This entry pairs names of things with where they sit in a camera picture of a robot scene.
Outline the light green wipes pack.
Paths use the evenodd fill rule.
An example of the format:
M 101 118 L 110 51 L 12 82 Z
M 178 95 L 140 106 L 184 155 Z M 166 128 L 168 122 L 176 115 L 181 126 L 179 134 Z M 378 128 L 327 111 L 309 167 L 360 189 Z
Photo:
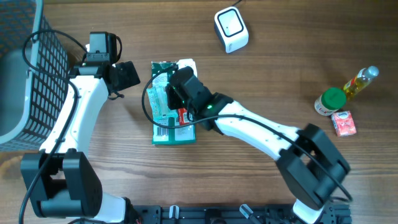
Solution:
M 167 118 L 177 118 L 176 110 L 168 107 L 168 99 L 165 85 L 157 85 L 147 89 L 150 107 L 152 108 L 153 120 L 159 122 Z

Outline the red white stick sachet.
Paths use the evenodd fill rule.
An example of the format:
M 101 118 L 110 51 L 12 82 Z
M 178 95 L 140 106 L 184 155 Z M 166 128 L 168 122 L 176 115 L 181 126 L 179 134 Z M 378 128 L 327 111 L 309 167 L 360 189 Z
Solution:
M 180 108 L 177 110 L 178 112 L 178 122 L 179 125 L 185 125 L 188 124 L 190 122 L 190 120 L 188 119 L 187 116 L 187 110 L 185 108 Z

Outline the green gloves package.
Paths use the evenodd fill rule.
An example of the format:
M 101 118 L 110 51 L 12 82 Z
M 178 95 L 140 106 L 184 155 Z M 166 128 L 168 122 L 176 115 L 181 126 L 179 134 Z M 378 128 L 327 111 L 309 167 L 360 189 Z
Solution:
M 152 87 L 157 85 L 167 86 L 169 83 L 169 78 L 172 74 L 173 71 L 160 74 L 152 81 Z M 180 126 L 178 117 L 163 119 L 156 123 L 164 126 Z M 154 145 L 191 144 L 195 142 L 195 127 L 193 125 L 177 129 L 162 128 L 157 125 L 153 126 L 152 144 Z

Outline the green white round can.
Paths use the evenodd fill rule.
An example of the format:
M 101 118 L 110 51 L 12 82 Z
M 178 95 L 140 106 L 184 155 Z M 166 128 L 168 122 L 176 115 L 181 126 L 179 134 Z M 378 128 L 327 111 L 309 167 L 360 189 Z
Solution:
M 322 116 L 332 115 L 346 104 L 346 95 L 339 88 L 329 88 L 314 102 L 314 108 Z

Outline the yellow liquid glass bottle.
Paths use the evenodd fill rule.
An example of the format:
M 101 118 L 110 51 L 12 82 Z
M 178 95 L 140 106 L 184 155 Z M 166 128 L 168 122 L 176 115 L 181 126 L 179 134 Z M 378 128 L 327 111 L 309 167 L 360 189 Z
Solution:
M 342 90 L 348 101 L 352 100 L 361 90 L 366 88 L 377 76 L 379 69 L 376 66 L 363 68 L 358 74 L 346 83 Z

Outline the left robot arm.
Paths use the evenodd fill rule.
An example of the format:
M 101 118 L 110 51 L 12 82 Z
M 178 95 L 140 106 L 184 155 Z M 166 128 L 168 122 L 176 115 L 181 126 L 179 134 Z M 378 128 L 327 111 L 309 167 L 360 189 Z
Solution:
M 99 112 L 114 94 L 140 84 L 134 64 L 121 63 L 120 37 L 91 32 L 90 46 L 63 81 L 68 94 L 51 134 L 39 152 L 25 154 L 21 173 L 27 192 L 18 222 L 24 222 L 27 204 L 40 218 L 71 218 L 72 223 L 140 223 L 141 217 L 126 197 L 103 191 L 88 161 L 91 135 Z

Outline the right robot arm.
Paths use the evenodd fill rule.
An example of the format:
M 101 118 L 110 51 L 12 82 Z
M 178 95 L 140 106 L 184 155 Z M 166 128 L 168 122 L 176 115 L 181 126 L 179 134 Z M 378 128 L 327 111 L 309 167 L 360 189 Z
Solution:
M 352 200 L 342 181 L 350 166 L 329 137 L 314 124 L 304 129 L 263 118 L 221 93 L 212 93 L 195 76 L 192 67 L 172 67 L 166 87 L 170 109 L 185 109 L 188 124 L 199 124 L 240 139 L 271 157 L 296 201 L 295 220 L 315 223 L 335 200 L 336 189 Z

